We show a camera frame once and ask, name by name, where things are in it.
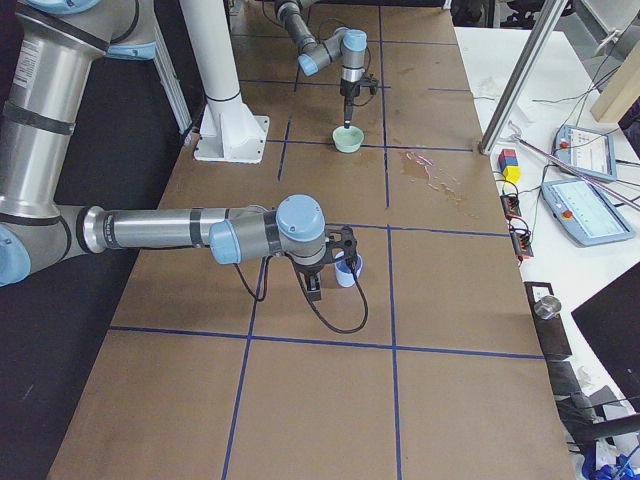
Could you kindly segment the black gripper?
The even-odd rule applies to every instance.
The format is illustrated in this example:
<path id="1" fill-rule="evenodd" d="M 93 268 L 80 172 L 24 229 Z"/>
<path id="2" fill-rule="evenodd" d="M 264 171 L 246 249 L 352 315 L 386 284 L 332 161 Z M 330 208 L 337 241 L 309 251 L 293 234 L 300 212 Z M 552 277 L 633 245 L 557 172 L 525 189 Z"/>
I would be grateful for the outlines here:
<path id="1" fill-rule="evenodd" d="M 340 95 L 343 99 L 343 123 L 349 124 L 349 100 L 355 100 L 360 95 L 360 81 L 342 79 L 340 83 Z"/>
<path id="2" fill-rule="evenodd" d="M 322 294 L 321 268 L 302 268 L 299 273 L 302 275 L 303 292 L 309 301 L 320 301 Z"/>

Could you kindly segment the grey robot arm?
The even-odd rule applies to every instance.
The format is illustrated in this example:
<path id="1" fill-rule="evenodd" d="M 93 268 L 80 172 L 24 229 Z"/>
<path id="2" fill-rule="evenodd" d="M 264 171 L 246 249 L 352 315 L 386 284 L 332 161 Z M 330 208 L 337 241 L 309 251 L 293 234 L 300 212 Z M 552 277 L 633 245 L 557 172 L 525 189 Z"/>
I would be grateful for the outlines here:
<path id="1" fill-rule="evenodd" d="M 317 38 L 303 18 L 303 10 L 314 1 L 275 1 L 277 22 L 288 32 L 298 52 L 298 64 L 307 77 L 317 74 L 330 64 L 341 60 L 340 95 L 343 97 L 343 125 L 352 125 L 353 111 L 359 104 L 356 99 L 363 88 L 374 96 L 378 80 L 368 72 L 370 60 L 367 34 L 347 26 L 338 27 L 326 38 Z"/>
<path id="2" fill-rule="evenodd" d="M 140 86 L 122 89 L 116 111 L 93 71 L 113 68 L 123 87 L 156 71 L 158 21 L 151 1 L 13 1 L 21 45 L 1 106 L 1 283 L 107 251 L 205 248 L 211 227 L 246 207 L 159 205 L 182 148 L 151 132 Z M 131 105 L 125 104 L 132 98 Z"/>

